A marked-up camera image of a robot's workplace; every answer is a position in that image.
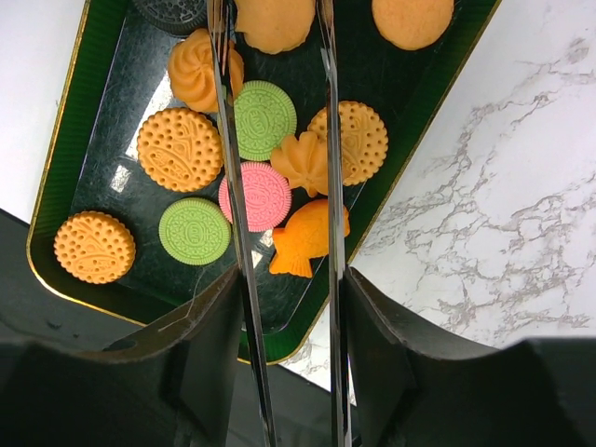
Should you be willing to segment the metal tongs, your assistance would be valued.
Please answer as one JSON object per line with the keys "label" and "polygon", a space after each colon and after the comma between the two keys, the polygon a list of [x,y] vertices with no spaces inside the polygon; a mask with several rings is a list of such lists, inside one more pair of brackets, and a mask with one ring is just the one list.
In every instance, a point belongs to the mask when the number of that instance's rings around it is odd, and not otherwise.
{"label": "metal tongs", "polygon": [[[316,11],[322,37],[321,57],[327,82],[332,443],[335,446],[350,446],[353,441],[349,401],[349,368],[347,337],[342,317],[346,267],[345,214],[333,3],[331,1],[318,1]],[[267,446],[275,446],[278,441],[266,370],[257,283],[251,258],[250,232],[241,175],[229,68],[231,57],[229,40],[233,29],[232,4],[229,1],[209,1],[207,3],[207,12],[214,82],[219,108],[218,119],[221,125],[220,134],[223,149],[225,150],[225,176],[233,218],[237,262],[241,275],[240,290],[243,298],[251,367],[257,387],[260,416],[264,427],[264,443]]]}

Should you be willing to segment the orange round cookie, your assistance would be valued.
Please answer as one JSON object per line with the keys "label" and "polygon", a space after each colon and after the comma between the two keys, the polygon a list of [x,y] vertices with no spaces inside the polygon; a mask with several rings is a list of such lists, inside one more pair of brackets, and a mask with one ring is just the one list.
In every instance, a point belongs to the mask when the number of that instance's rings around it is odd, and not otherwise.
{"label": "orange round cookie", "polygon": [[454,0],[372,0],[372,17],[385,40],[403,50],[434,44],[449,27]]}

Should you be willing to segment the black sandwich cookie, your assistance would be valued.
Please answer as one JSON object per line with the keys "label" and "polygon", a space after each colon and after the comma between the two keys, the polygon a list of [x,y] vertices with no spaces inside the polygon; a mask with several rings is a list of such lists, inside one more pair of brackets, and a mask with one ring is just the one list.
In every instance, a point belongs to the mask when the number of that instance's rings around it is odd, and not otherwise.
{"label": "black sandwich cookie", "polygon": [[186,37],[207,20],[204,0],[133,0],[139,13],[157,29]]}

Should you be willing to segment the orange scalloped cookie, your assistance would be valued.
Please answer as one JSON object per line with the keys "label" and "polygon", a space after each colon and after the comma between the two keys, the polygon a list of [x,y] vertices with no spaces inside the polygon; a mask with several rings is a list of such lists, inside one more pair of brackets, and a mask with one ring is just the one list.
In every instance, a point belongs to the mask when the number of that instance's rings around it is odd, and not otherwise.
{"label": "orange scalloped cookie", "polygon": [[301,46],[316,14],[314,0],[238,0],[236,30],[247,45],[275,55]]}

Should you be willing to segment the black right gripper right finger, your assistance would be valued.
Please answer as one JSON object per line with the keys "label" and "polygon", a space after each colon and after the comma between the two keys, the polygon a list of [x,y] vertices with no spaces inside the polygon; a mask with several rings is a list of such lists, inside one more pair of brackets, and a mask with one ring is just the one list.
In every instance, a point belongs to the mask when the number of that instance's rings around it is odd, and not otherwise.
{"label": "black right gripper right finger", "polygon": [[595,342],[470,341],[346,279],[347,337],[367,446],[591,446]]}

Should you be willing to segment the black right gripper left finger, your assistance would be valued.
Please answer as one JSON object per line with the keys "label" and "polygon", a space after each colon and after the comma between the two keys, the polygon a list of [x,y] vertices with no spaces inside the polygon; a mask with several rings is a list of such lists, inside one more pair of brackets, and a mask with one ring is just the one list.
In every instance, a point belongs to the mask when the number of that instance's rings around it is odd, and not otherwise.
{"label": "black right gripper left finger", "polygon": [[101,351],[1,344],[5,446],[223,446],[241,325],[239,272]]}

